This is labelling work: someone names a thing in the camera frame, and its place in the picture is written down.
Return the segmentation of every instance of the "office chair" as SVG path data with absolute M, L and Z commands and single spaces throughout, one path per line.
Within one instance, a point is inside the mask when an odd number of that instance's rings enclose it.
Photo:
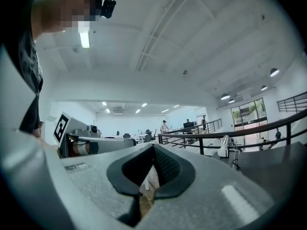
M 151 137 L 151 139 L 150 139 L 151 141 L 154 141 L 154 140 L 155 140 L 155 134 L 156 134 L 157 130 L 158 130 L 158 129 L 155 129 L 154 135 L 153 135 L 153 137 Z
M 144 143 L 150 142 L 151 138 L 152 138 L 152 135 L 146 135 L 144 139 Z

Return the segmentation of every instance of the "white ceiling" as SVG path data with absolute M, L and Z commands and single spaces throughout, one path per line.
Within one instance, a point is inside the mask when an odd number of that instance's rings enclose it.
M 111 19 L 91 23 L 89 49 L 81 47 L 76 29 L 47 34 L 37 42 L 40 63 L 52 61 L 62 72 L 101 69 L 114 75 L 128 70 L 148 78 L 172 76 L 183 87 L 193 84 L 219 100 L 224 92 L 234 97 L 252 89 L 253 96 L 261 85 L 273 87 L 301 46 L 275 0 L 116 2 Z M 269 77 L 273 67 L 280 70 L 274 79 Z M 188 74 L 183 79 L 184 70 Z M 189 105 L 189 97 L 184 99 Z
M 96 113 L 102 113 L 106 115 L 166 115 L 170 112 L 182 108 L 178 106 L 174 108 L 174 105 L 156 105 L 156 104 L 147 104 L 145 107 L 142 107 L 143 103 L 110 103 L 107 102 L 106 106 L 103 106 L 101 102 L 86 102 L 83 105 L 86 105 L 92 111 Z

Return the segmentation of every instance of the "fluorescent light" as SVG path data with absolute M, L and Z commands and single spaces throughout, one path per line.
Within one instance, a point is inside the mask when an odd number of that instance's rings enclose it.
M 226 100 L 229 97 L 230 97 L 230 95 L 225 93 L 225 94 L 222 95 L 221 100 Z
M 278 70 L 278 69 L 272 68 L 272 69 L 271 69 L 271 72 L 270 72 L 270 76 L 271 76 L 271 77 L 274 77 L 274 76 L 276 76 L 278 73 L 279 73 L 279 70 Z
M 90 47 L 90 40 L 88 38 L 88 32 L 79 33 L 79 34 L 80 34 L 82 48 L 89 48 Z

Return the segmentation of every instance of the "black metal railing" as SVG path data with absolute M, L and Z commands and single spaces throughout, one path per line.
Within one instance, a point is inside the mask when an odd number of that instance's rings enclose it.
M 307 108 L 307 92 L 277 102 L 279 112 L 301 112 Z
M 221 127 L 223 127 L 222 120 L 217 119 L 217 120 L 206 123 L 205 126 L 201 124 L 201 125 L 195 125 L 192 127 L 169 131 L 169 132 L 160 134 L 160 136 L 158 135 L 159 143 L 160 144 L 174 144 L 173 147 L 180 145 L 179 148 L 182 148 L 182 147 L 186 148 L 187 144 L 192 142 L 191 138 L 190 139 L 189 138 L 162 138 L 162 136 L 166 134 L 174 134 L 174 133 L 182 133 L 183 135 L 184 134 L 187 134 L 187 135 L 212 134 L 213 132 L 219 130 Z
M 291 124 L 306 117 L 307 116 L 307 109 L 297 113 L 297 114 L 294 114 L 288 118 L 285 118 L 285 119 L 282 119 L 282 120 L 279 120 L 279 121 L 276 121 L 276 122 L 273 122 L 273 123 L 270 123 L 270 124 L 267 124 L 267 125 L 263 125 L 263 126 L 259 126 L 259 127 L 255 127 L 255 128 L 250 128 L 250 129 L 244 129 L 244 130 L 240 130 L 240 131 L 235 131 L 235 132 L 224 132 L 224 133 L 215 133 L 215 134 L 173 134 L 175 133 L 176 131 L 174 132 L 169 132 L 169 133 L 164 133 L 164 134 L 158 134 L 159 136 L 159 143 L 160 144 L 168 144 L 168 143 L 171 143 L 171 144 L 175 144 L 174 146 L 176 145 L 182 145 L 182 142 L 181 143 L 174 143 L 174 142 L 169 142 L 169 141 L 166 141 L 167 139 L 169 138 L 177 138 L 177 139 L 183 139 L 184 141 L 186 140 L 189 140 L 189 139 L 198 139 L 200 144 L 199 145 L 193 145 L 193 144 L 186 144 L 184 143 L 184 146 L 181 146 L 181 147 L 186 147 L 186 146 L 189 146 L 189 147 L 198 147 L 200 148 L 200 153 L 202 155 L 204 155 L 204 148 L 209 148 L 209 149 L 213 149 L 213 148 L 220 148 L 220 146 L 204 146 L 203 145 L 203 141 L 202 139 L 208 139 L 208 138 L 223 138 L 224 136 L 229 136 L 229 137 L 240 137 L 240 136 L 246 136 L 246 135 L 251 135 L 251 134 L 257 134 L 257 133 L 261 133 L 261 132 L 265 132 L 265 131 L 269 131 L 269 130 L 272 130 L 272 129 L 276 129 L 276 128 L 279 128 L 279 127 L 282 127 L 282 126 L 286 126 L 286 137 L 285 138 L 282 138 L 282 139 L 277 139 L 277 140 L 273 140 L 273 141 L 268 141 L 268 142 L 263 142 L 261 143 L 261 145 L 270 145 L 270 144 L 275 144 L 277 142 L 280 142 L 280 141 L 286 141 L 286 144 L 287 145 L 290 145 L 291 143 L 291 138 L 294 138 L 294 137 L 297 137 L 297 136 L 300 136 L 304 133 L 307 132 L 307 128 L 296 133 L 296 134 L 291 134 Z M 238 146 L 238 148 L 251 148 L 251 147 L 257 147 L 259 146 L 259 143 L 257 144 L 251 144 L 251 145 L 244 145 L 244 146 Z

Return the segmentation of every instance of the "ceiling light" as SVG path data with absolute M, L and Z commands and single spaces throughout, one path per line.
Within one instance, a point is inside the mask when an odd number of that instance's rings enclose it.
M 276 68 L 272 68 L 272 69 L 271 69 L 271 72 L 270 72 L 271 77 L 276 76 L 276 75 L 278 74 L 278 72 L 279 72 L 279 70 L 278 70 L 278 69 L 276 69 Z
M 90 40 L 88 38 L 88 32 L 79 33 L 79 34 L 80 34 L 82 48 L 89 48 L 90 47 Z
M 221 97 L 221 100 L 226 100 L 226 99 L 228 99 L 229 97 L 230 97 L 229 94 L 224 93 L 224 94 L 222 95 L 222 97 Z

